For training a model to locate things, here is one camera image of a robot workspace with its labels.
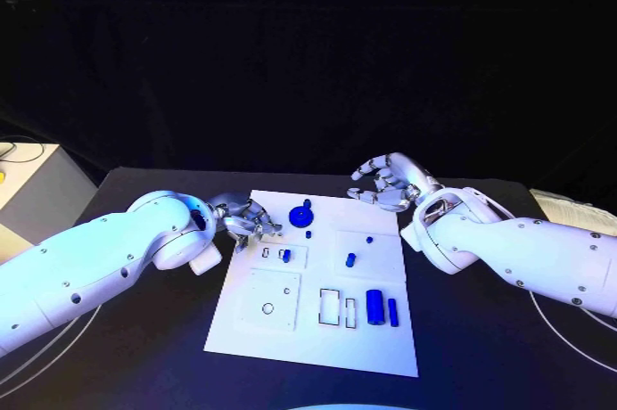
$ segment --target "robotic hand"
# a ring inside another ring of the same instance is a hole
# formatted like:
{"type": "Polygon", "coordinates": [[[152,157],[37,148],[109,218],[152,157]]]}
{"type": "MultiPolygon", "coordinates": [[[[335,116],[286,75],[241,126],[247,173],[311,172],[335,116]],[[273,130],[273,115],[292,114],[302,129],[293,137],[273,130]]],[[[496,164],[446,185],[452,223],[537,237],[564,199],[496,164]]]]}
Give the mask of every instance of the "robotic hand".
{"type": "Polygon", "coordinates": [[[348,195],[396,212],[416,202],[401,236],[445,272],[460,272],[481,258],[517,287],[617,316],[616,237],[545,220],[515,218],[476,189],[440,185],[401,153],[371,159],[352,179],[377,169],[377,193],[352,188],[348,195]]]}
{"type": "Polygon", "coordinates": [[[261,239],[280,228],[238,193],[204,202],[159,191],[126,213],[52,236],[0,266],[0,357],[130,288],[150,261],[159,270],[189,263],[202,275],[221,262],[220,230],[241,251],[250,236],[261,239]]]}

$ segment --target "black curtain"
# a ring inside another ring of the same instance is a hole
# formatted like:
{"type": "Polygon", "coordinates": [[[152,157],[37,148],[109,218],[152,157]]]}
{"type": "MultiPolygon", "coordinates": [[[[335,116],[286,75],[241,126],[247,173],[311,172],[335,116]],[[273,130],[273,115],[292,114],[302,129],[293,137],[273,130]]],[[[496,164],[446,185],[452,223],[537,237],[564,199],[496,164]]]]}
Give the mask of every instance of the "black curtain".
{"type": "Polygon", "coordinates": [[[617,210],[616,0],[8,0],[0,130],[117,166],[406,152],[617,210]]]}

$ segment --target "small blue piece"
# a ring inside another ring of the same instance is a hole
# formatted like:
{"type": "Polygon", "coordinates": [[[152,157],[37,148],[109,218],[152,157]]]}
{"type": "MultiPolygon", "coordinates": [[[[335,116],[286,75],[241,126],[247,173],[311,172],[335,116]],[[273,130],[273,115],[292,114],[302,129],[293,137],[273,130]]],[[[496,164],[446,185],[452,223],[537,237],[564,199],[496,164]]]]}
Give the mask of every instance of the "small blue piece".
{"type": "Polygon", "coordinates": [[[312,202],[305,199],[305,204],[302,207],[296,207],[290,211],[290,223],[296,227],[308,227],[315,220],[315,214],[312,211],[312,202]]]}
{"type": "Polygon", "coordinates": [[[398,327],[397,301],[388,299],[390,325],[398,327]]]}
{"type": "Polygon", "coordinates": [[[354,262],[357,261],[357,255],[351,252],[348,256],[348,261],[345,262],[347,267],[354,267],[354,262]]]}
{"type": "Polygon", "coordinates": [[[387,318],[384,315],[384,295],[380,290],[367,292],[367,316],[371,325],[384,325],[387,318]]]}

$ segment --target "black tabletop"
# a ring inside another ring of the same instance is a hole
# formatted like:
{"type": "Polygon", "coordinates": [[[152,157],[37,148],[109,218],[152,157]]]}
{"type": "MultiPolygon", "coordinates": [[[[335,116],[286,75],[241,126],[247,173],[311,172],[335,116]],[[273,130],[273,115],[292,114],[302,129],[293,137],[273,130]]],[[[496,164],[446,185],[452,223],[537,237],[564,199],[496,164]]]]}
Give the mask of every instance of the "black tabletop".
{"type": "MultiPolygon", "coordinates": [[[[468,179],[445,179],[443,183],[473,186],[520,217],[544,218],[521,184],[468,179]]],[[[371,184],[367,178],[361,185],[370,188],[371,184]]],[[[175,190],[202,199],[253,189],[345,197],[351,185],[347,176],[120,168],[106,178],[80,222],[125,211],[155,190],[175,190]]],[[[411,212],[400,214],[398,225],[406,226],[410,219],[411,212]]],[[[58,362],[0,400],[0,406],[289,409],[364,403],[447,409],[615,408],[617,374],[564,345],[541,320],[530,294],[507,284],[481,262],[447,275],[406,243],[420,378],[204,352],[234,242],[220,234],[215,243],[224,260],[202,276],[188,266],[163,272],[148,268],[136,286],[103,305],[58,362]]],[[[580,330],[576,309],[545,298],[540,302],[564,328],[580,330]]],[[[77,332],[90,318],[80,319],[77,332]]],[[[0,359],[0,376],[57,333],[0,359]]],[[[0,394],[41,370],[74,338],[68,334],[58,341],[50,355],[2,385],[0,394]]],[[[599,346],[610,343],[602,341],[599,346]]]]}

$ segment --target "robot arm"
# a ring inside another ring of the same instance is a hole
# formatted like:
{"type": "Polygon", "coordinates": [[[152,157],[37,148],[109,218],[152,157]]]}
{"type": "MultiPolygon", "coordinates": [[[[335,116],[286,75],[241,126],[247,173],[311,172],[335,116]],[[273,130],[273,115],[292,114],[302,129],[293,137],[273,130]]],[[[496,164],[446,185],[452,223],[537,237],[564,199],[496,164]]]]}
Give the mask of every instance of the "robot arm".
{"type": "Polygon", "coordinates": [[[237,250],[250,235],[280,230],[246,197],[227,209],[243,199],[227,196],[214,206],[187,194],[149,193],[126,213],[68,229],[0,266],[0,356],[130,288],[150,261],[161,270],[189,262],[204,274],[221,261],[218,229],[230,226],[237,250]]]}
{"type": "Polygon", "coordinates": [[[515,218],[478,190],[445,188],[400,153],[371,160],[352,178],[375,168],[387,168],[375,179],[378,193],[354,188],[349,195],[394,211],[417,203],[401,236],[445,272],[460,272],[481,258],[520,288],[617,316],[616,237],[545,220],[515,218]],[[385,185],[384,174],[391,176],[385,185]],[[502,219],[491,202],[509,219],[502,219]]]}

